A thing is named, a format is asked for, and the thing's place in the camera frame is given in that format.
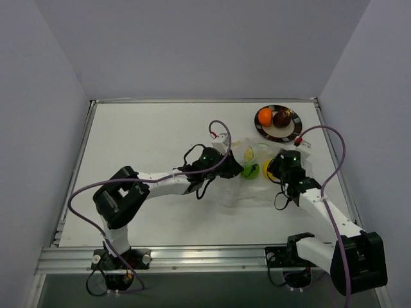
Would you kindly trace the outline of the yellow fake lemon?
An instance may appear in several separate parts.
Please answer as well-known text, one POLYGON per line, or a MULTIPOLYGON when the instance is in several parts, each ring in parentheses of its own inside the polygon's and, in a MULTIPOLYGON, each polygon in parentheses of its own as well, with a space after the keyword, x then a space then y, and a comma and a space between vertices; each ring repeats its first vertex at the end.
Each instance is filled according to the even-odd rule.
POLYGON ((270 179, 270 180, 275 180, 275 176, 268 171, 268 167, 270 166, 270 164, 272 163, 272 160, 267 160, 264 164, 263 164, 263 168, 262 168, 262 174, 265 178, 270 179))

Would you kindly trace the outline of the green fake watermelon ball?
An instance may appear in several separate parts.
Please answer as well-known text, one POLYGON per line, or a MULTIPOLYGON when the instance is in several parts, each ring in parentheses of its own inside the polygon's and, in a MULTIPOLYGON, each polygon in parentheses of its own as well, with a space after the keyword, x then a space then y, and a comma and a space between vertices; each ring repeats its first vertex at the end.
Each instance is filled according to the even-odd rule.
POLYGON ((241 176, 246 180, 254 180, 258 177, 259 170, 259 164, 249 164, 244 167, 244 170, 241 172, 241 176))

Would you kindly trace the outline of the translucent plastic bag lemon print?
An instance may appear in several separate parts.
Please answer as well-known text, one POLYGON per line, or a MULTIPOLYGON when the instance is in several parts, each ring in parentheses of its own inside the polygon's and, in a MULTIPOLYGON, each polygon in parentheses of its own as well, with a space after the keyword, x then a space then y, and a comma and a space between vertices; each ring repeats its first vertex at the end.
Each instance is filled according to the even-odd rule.
POLYGON ((312 165, 307 162, 311 151, 296 148, 293 144, 279 144, 258 138, 244 138, 233 143, 234 158, 243 166, 259 164, 259 175, 254 180, 241 176, 231 179, 217 178, 211 184, 211 201, 223 207, 273 207, 274 198, 281 191, 279 179, 267 179, 262 174, 263 164, 273 160, 281 150, 297 150, 301 153, 302 167, 312 174, 312 165))

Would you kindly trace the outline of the dark red fake fruit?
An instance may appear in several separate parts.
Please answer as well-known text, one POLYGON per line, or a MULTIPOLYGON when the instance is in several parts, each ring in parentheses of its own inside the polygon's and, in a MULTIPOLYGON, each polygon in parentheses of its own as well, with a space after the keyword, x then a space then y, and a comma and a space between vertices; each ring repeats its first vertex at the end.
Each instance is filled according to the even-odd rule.
POLYGON ((288 109, 284 109, 273 115, 272 124, 276 128, 285 128, 290 124, 291 119, 291 112, 288 109))

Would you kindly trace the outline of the orange fake fruit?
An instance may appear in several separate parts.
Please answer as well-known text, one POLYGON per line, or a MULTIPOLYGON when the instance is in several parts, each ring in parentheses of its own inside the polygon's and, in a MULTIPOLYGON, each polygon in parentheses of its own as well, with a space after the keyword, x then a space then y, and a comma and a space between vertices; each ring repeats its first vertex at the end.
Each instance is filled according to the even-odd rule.
POLYGON ((272 124, 273 113, 268 107, 262 108, 258 112, 258 121, 261 126, 268 127, 272 124))

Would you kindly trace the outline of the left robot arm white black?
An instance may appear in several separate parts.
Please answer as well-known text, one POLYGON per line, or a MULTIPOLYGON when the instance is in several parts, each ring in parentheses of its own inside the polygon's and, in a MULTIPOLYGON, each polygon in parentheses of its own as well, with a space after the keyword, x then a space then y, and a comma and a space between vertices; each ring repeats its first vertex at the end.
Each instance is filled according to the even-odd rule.
POLYGON ((128 241, 127 225, 132 221, 137 211, 146 200, 166 195, 185 195, 196 193, 208 185, 216 177, 234 178, 244 170, 234 158, 232 151, 228 155, 220 153, 212 147, 204 147, 198 160, 191 164, 187 162, 173 170, 173 175, 163 181, 158 179, 168 176, 168 173, 138 173, 130 166, 122 167, 113 180, 147 179, 149 183, 121 182, 104 184, 93 195, 96 210, 103 221, 105 233, 104 247, 109 254, 116 257, 131 249, 128 241))

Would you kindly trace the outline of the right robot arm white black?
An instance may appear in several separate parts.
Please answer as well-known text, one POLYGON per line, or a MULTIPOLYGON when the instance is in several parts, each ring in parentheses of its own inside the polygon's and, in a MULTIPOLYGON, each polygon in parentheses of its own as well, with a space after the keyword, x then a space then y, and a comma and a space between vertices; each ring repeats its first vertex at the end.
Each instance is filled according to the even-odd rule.
POLYGON ((307 176, 299 151, 280 151, 267 171, 279 179, 288 203, 304 210, 325 233, 336 237, 326 244, 310 232, 289 236, 286 258, 294 266, 304 262, 316 265, 330 275, 341 295, 387 285, 382 238, 363 230, 328 200, 322 186, 307 176))

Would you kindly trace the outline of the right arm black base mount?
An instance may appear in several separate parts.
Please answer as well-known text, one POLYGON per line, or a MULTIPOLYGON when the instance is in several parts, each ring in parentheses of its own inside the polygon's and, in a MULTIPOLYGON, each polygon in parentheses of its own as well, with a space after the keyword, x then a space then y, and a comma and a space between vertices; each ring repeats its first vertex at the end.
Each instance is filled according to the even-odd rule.
POLYGON ((315 265, 292 256, 286 246, 266 246, 264 250, 268 280, 275 287, 287 287, 291 292, 302 293, 325 277, 324 271, 316 277, 312 271, 315 265), (274 282, 271 269, 282 269, 281 282, 274 282))

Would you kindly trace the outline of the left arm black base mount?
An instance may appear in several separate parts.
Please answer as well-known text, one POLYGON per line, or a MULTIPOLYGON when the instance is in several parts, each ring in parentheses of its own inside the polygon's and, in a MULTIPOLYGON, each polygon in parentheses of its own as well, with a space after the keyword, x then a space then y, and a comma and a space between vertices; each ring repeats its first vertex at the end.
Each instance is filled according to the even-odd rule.
MULTIPOLYGON (((147 248, 130 248, 121 254, 125 262, 137 270, 148 270, 151 262, 151 250, 147 248)), ((100 272, 110 291, 129 291, 136 275, 117 256, 113 256, 106 248, 94 251, 91 261, 92 272, 100 272)))

